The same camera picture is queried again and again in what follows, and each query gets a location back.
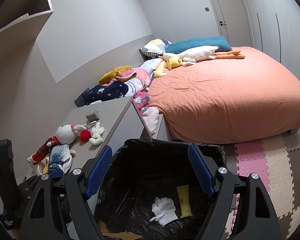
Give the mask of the foam puzzle floor mat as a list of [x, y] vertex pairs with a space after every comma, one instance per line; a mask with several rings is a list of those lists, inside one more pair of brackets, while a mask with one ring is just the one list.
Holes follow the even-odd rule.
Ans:
[[300, 225], [300, 132], [224, 146], [226, 166], [234, 174], [257, 173], [268, 191], [288, 239]]

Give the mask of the wall shelf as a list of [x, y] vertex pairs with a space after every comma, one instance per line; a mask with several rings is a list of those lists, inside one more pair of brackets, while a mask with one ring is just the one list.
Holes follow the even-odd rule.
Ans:
[[52, 13], [51, 0], [5, 0], [0, 7], [0, 34], [20, 25], [35, 40]]

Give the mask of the black wall socket panel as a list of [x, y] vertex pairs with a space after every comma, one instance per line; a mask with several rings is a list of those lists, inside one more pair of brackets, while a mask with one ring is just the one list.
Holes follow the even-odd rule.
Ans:
[[88, 93], [90, 89], [87, 88], [84, 92], [82, 92], [75, 100], [74, 103], [77, 107], [83, 107], [85, 105], [89, 105], [88, 103]]

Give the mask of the teal long pillow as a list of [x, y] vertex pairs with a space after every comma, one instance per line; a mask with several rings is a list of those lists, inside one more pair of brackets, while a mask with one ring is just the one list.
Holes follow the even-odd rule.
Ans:
[[167, 53], [179, 54], [191, 48], [201, 46], [217, 46], [217, 52], [228, 52], [232, 50], [232, 47], [223, 36], [214, 36], [206, 38], [192, 38], [185, 41], [179, 41], [170, 44], [166, 48]]

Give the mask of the mustard yellow plush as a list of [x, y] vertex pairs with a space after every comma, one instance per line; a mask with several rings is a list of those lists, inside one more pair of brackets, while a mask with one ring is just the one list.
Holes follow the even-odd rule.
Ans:
[[119, 66], [119, 67], [116, 67], [113, 70], [111, 70], [111, 71], [107, 72], [106, 74], [104, 74], [100, 78], [99, 84], [100, 85], [108, 84], [116, 76], [119, 76], [120, 74], [122, 74], [122, 73], [124, 73], [124, 72], [126, 72], [128, 70], [131, 70], [131, 69], [132, 69], [131, 66]]

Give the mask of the white polka dot pillow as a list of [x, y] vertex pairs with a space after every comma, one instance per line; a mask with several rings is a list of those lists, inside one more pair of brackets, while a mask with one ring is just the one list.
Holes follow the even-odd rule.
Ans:
[[150, 59], [145, 61], [139, 68], [145, 70], [149, 76], [153, 79], [154, 78], [154, 71], [157, 69], [159, 64], [161, 64], [162, 59]]

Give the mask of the navy patterned blanket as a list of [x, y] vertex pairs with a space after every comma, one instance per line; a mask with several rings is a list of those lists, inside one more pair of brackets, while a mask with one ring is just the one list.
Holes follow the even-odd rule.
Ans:
[[128, 90], [128, 86], [121, 81], [114, 81], [111, 85], [108, 86], [97, 85], [89, 90], [89, 93], [87, 95], [87, 103], [91, 104], [96, 101], [104, 102], [122, 98], [127, 94]]

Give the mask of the checkered patchwork pillow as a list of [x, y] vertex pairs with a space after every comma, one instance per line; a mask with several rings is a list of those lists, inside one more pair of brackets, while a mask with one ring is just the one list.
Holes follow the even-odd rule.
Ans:
[[154, 59], [166, 53], [166, 48], [170, 44], [172, 43], [168, 40], [157, 38], [149, 41], [146, 45], [140, 48], [139, 51], [147, 58]]

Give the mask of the white cloth glove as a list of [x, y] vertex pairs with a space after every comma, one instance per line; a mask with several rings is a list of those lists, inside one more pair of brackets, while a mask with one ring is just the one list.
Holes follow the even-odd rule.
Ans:
[[156, 197], [154, 203], [152, 204], [152, 212], [154, 213], [154, 217], [152, 217], [149, 221], [155, 221], [161, 226], [166, 226], [170, 222], [178, 219], [175, 211], [176, 208], [174, 201], [171, 198]]

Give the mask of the white bunny plush doll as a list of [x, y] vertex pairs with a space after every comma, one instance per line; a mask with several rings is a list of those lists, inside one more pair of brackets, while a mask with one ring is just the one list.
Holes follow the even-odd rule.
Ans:
[[55, 135], [48, 138], [35, 154], [27, 158], [27, 161], [31, 164], [42, 161], [50, 154], [53, 147], [65, 144], [71, 145], [80, 133], [86, 129], [88, 129], [87, 125], [63, 125], [59, 127]]

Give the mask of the black lined trash bin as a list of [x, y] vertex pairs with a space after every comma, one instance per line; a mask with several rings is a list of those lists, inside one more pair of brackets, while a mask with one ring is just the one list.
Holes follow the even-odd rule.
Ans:
[[[113, 156], [94, 218], [105, 239], [195, 239], [210, 209], [188, 157], [189, 144], [129, 139]], [[192, 216], [181, 218], [178, 186], [189, 186]], [[178, 219], [150, 222], [155, 198], [174, 201]]]

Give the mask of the red heart plush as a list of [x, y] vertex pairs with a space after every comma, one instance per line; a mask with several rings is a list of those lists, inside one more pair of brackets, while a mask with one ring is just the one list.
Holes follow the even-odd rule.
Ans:
[[79, 135], [79, 139], [81, 142], [87, 142], [89, 141], [90, 138], [91, 138], [91, 132], [88, 129], [83, 130]]

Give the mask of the yellow chip bag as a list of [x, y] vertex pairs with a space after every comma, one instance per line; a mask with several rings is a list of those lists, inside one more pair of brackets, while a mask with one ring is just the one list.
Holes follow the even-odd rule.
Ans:
[[49, 161], [45, 160], [45, 163], [40, 161], [38, 163], [31, 164], [30, 167], [35, 175], [42, 176], [43, 174], [47, 174], [49, 172]]

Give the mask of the white knotted cloth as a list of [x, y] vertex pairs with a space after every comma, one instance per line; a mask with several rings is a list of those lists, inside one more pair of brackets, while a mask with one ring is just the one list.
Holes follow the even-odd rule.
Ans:
[[102, 144], [102, 134], [105, 132], [104, 127], [101, 126], [100, 122], [97, 122], [92, 128], [91, 128], [91, 138], [89, 139], [89, 142], [93, 146], [98, 146]]

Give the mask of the yellow snack wrapper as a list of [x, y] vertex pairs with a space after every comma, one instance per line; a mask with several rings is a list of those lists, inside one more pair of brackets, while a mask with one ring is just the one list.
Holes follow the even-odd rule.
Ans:
[[180, 208], [181, 208], [181, 218], [192, 216], [190, 201], [189, 201], [189, 186], [178, 186], [177, 187]]

